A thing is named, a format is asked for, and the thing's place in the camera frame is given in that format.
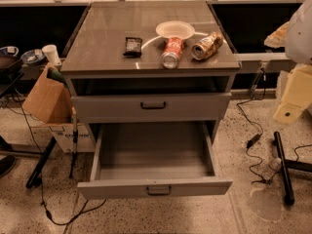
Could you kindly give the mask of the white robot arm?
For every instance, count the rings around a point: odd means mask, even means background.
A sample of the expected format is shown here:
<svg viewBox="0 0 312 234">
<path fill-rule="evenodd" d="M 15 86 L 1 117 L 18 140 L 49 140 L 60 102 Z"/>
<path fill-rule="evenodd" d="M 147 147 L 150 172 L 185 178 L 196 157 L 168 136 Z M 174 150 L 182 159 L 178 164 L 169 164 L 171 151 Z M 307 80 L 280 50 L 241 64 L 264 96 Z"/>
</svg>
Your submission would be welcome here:
<svg viewBox="0 0 312 234">
<path fill-rule="evenodd" d="M 296 63 L 273 115 L 280 124 L 292 124 L 312 104 L 312 0 L 304 0 L 291 19 L 271 33 L 264 45 L 284 47 Z"/>
</svg>

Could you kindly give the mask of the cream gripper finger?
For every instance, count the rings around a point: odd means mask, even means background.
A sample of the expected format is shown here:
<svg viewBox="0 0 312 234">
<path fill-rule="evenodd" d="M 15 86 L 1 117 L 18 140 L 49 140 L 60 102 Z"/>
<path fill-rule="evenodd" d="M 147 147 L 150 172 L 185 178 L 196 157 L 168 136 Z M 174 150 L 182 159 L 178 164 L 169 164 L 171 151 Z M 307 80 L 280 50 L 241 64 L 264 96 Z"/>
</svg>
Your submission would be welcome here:
<svg viewBox="0 0 312 234">
<path fill-rule="evenodd" d="M 273 119 L 280 124 L 294 123 L 312 104 L 312 65 L 298 63 L 290 72 L 282 71 L 277 98 L 279 104 Z"/>
</svg>

